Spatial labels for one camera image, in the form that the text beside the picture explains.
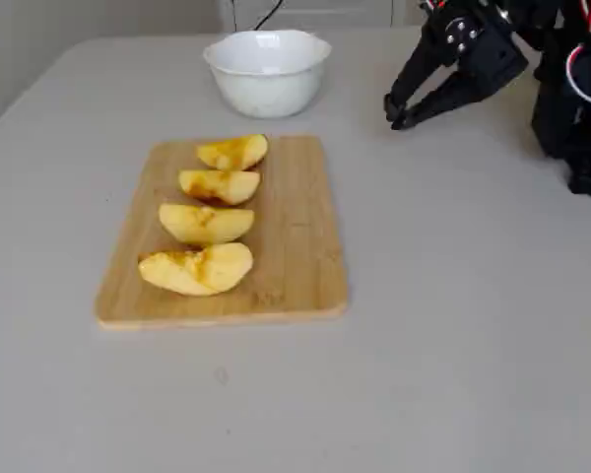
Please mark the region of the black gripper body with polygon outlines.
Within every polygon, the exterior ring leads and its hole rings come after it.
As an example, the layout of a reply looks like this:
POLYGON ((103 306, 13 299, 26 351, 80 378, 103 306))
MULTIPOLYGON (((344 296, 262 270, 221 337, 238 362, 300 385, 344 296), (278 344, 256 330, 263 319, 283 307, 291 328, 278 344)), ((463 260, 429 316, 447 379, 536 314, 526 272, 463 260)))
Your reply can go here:
POLYGON ((435 5, 428 18, 441 64, 489 97, 509 84, 528 61, 512 39, 508 13, 496 5, 435 5))

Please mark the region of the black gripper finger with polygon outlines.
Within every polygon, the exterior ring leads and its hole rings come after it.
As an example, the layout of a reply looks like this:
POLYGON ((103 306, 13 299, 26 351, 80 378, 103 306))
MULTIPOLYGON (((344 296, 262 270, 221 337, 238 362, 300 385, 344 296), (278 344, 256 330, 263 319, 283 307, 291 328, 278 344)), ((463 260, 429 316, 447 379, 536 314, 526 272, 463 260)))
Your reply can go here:
POLYGON ((387 121, 425 121, 441 113, 444 104, 441 90, 427 94, 420 102, 408 107, 408 101, 418 88, 442 65, 452 58, 450 47, 442 42, 442 29, 430 22, 423 25, 420 40, 384 97, 387 121))
POLYGON ((407 130, 443 113, 483 101, 487 97, 473 77, 455 71, 418 103, 409 108, 398 107, 398 114, 390 120, 391 128, 407 130))

